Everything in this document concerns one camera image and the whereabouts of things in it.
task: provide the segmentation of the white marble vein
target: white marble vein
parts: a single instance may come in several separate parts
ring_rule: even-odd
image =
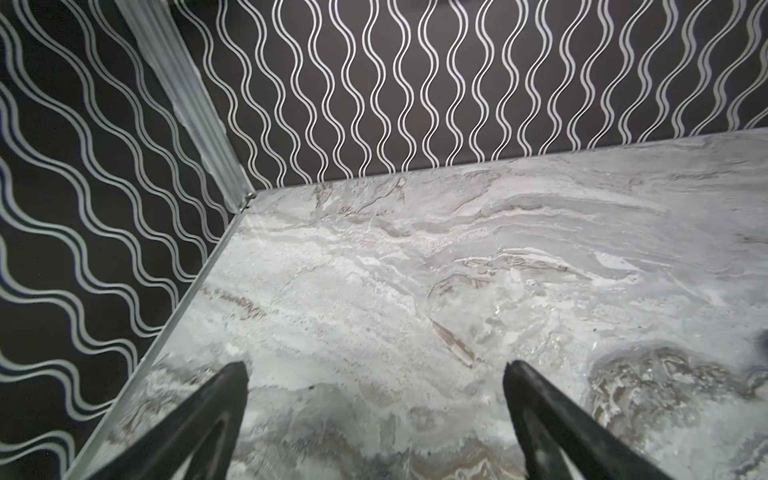
[[[767,147],[262,192],[105,451],[242,359],[232,478],[523,478],[501,390],[520,358],[675,478],[768,475]]]

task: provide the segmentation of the wallpaper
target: wallpaper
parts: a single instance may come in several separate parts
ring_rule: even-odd
[[[765,125],[766,0],[181,0],[256,188]]]
[[[2,2],[0,51],[0,478],[58,478],[230,215],[110,0]]]

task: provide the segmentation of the wall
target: wall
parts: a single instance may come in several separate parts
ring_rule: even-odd
[[[766,0],[181,0],[256,188],[766,125]]]
[[[111,0],[0,4],[0,477],[69,468],[230,222]]]

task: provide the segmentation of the marble pattern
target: marble pattern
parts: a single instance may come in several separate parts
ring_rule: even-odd
[[[525,359],[673,477],[768,476],[768,131],[259,193],[101,461],[222,365],[231,478],[524,478]]]

